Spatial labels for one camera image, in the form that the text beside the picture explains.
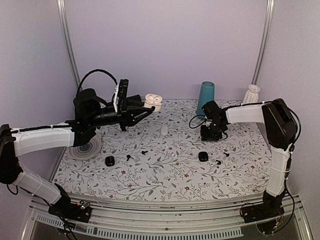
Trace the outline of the white earbud charging case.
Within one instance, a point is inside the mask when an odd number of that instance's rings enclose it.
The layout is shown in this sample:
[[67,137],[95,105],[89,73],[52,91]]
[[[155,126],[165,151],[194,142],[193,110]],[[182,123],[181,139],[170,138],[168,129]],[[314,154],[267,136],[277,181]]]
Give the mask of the white earbud charging case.
[[158,94],[148,93],[145,96],[144,107],[152,108],[155,107],[154,111],[159,112],[162,108],[163,97]]

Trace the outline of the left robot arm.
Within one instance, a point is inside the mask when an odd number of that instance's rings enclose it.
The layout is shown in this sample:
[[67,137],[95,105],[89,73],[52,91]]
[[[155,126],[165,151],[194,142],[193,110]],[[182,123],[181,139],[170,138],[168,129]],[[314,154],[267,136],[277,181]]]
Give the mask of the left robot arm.
[[70,217],[75,211],[74,205],[64,189],[23,167],[18,158],[46,149],[83,146],[101,126],[118,124],[125,131],[154,111],[153,107],[144,107],[139,95],[127,97],[125,89],[115,93],[114,100],[106,102],[92,88],[81,91],[73,100],[75,119],[58,125],[12,129],[3,124],[0,127],[0,182],[36,195],[54,206],[63,217]]

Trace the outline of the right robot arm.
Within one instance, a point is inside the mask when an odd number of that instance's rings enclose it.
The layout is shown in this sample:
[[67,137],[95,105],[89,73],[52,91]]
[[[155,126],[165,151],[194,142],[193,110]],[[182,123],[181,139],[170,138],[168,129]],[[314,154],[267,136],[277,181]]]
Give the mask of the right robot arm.
[[286,192],[297,124],[281,99],[195,112],[190,100],[167,101],[134,132],[134,160],[122,172],[130,198],[192,201],[263,194],[269,218]]

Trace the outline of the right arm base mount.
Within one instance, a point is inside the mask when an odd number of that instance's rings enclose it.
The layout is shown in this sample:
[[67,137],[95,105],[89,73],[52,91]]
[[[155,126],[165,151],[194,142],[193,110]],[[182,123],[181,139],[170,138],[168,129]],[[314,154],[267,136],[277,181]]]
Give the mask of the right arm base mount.
[[264,204],[253,204],[247,202],[243,204],[239,210],[240,216],[244,219],[245,223],[252,223],[269,218],[275,218],[282,216],[285,210],[282,205],[276,208],[266,208]]

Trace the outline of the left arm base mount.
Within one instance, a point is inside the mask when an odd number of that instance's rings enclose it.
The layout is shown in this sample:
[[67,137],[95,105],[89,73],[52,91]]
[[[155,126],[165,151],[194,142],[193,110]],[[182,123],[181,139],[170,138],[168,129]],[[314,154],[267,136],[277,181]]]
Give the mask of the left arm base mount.
[[83,208],[76,203],[59,200],[57,203],[50,205],[48,213],[64,219],[88,223],[92,210],[93,209],[90,206]]

